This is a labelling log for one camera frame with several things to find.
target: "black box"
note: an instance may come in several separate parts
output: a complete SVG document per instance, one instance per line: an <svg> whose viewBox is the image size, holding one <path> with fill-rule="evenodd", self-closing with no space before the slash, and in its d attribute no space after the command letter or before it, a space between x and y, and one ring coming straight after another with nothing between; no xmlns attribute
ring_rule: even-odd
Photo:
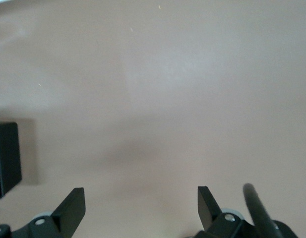
<svg viewBox="0 0 306 238"><path fill-rule="evenodd" d="M22 180L15 122L0 122L0 198Z"/></svg>

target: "glossy table surface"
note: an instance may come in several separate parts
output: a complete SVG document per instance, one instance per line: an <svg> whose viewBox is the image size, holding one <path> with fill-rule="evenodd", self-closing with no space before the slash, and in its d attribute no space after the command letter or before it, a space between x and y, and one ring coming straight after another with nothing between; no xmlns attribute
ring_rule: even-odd
<svg viewBox="0 0 306 238"><path fill-rule="evenodd" d="M250 222L251 182L306 238L306 1L0 3L0 120L14 230L84 187L74 238L184 238L198 186Z"/></svg>

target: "black tube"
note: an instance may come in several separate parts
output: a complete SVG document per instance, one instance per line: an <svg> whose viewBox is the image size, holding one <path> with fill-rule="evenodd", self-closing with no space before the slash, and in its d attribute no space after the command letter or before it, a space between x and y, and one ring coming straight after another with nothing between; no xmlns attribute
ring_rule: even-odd
<svg viewBox="0 0 306 238"><path fill-rule="evenodd" d="M267 214L252 184L243 186L245 202L260 238L283 238L277 226Z"/></svg>

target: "beige surface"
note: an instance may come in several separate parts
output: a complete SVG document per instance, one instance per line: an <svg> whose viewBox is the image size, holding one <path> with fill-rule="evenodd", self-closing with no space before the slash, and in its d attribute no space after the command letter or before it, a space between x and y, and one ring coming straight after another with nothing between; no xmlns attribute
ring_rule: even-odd
<svg viewBox="0 0 306 238"><path fill-rule="evenodd" d="M183 238L199 185L249 220L252 182L306 238L306 1L0 4L0 119L20 132L13 229L83 186L75 238Z"/></svg>

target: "black cable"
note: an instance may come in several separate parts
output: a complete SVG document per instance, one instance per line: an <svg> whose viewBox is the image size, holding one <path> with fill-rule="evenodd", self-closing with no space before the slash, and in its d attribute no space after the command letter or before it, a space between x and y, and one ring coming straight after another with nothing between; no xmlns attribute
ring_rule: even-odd
<svg viewBox="0 0 306 238"><path fill-rule="evenodd" d="M245 202L260 238L283 238L275 223L267 214L252 184L243 186Z"/></svg>

